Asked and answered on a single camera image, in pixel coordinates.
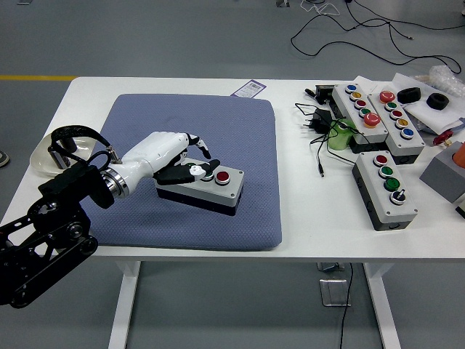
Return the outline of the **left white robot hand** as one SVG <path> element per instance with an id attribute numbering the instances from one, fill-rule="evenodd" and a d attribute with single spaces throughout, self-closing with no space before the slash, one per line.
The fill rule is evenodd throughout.
<path id="1" fill-rule="evenodd" d="M 199 148 L 208 160 L 199 165 L 183 165 L 187 148 Z M 153 132 L 127 152 L 120 164 L 112 165 L 124 180 L 123 189 L 132 193 L 143 178 L 154 178 L 159 185 L 198 181 L 213 172 L 220 161 L 213 159 L 202 139 L 188 133 Z"/>

